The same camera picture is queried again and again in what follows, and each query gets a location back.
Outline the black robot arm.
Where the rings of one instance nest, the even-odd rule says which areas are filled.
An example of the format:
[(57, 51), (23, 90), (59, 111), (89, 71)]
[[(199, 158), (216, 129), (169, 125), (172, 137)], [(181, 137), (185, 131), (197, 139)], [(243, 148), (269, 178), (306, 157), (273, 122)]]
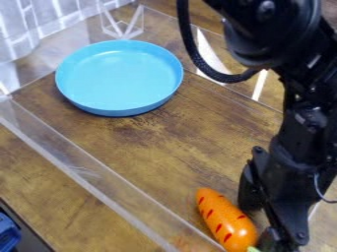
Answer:
[(298, 252), (310, 241), (308, 213), (337, 176), (337, 37), (320, 0), (205, 0), (225, 17), (236, 60), (273, 70), (285, 87), (284, 121), (271, 148), (253, 149), (239, 205), (264, 210), (264, 252)]

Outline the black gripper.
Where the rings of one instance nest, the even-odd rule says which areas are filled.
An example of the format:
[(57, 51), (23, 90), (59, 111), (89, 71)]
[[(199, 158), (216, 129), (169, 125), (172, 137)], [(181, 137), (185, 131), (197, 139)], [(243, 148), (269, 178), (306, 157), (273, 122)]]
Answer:
[(271, 226), (257, 248), (261, 252), (300, 252), (310, 242), (310, 209), (324, 199), (337, 176), (337, 148), (334, 153), (312, 142), (281, 141), (276, 137), (267, 152), (253, 148), (244, 167), (237, 203), (244, 212), (265, 210)]

